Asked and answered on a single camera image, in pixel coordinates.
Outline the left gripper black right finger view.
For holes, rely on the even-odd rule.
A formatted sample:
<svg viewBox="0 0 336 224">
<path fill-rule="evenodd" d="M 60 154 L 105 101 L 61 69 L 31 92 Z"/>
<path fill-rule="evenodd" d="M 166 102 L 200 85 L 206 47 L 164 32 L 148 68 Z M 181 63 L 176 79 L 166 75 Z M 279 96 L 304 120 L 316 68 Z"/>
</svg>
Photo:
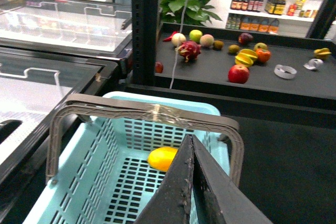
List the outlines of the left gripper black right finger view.
<svg viewBox="0 0 336 224">
<path fill-rule="evenodd" d="M 272 223 L 239 190 L 196 136 L 192 142 L 198 223 Z"/>
</svg>

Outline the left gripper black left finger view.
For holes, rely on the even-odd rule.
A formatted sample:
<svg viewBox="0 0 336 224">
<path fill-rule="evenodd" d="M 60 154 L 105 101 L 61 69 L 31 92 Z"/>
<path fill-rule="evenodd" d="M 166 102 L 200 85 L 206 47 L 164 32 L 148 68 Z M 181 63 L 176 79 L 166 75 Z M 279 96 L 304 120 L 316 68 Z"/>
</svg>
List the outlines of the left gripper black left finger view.
<svg viewBox="0 0 336 224">
<path fill-rule="evenodd" d="M 194 144 L 187 134 L 159 188 L 135 223 L 189 223 L 194 173 Z"/>
</svg>

